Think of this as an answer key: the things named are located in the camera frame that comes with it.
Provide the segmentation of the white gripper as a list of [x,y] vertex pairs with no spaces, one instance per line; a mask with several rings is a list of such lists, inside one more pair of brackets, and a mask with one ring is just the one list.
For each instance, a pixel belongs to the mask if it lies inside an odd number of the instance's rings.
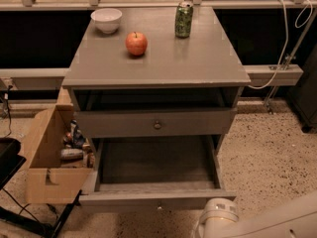
[[226,198],[210,199],[191,232],[191,238],[222,238],[222,232],[239,221],[237,204]]

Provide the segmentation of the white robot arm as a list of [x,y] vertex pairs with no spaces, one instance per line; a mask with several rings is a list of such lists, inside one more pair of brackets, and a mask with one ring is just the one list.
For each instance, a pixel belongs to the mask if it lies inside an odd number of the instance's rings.
[[190,238],[317,238],[317,191],[245,220],[234,201],[210,199]]

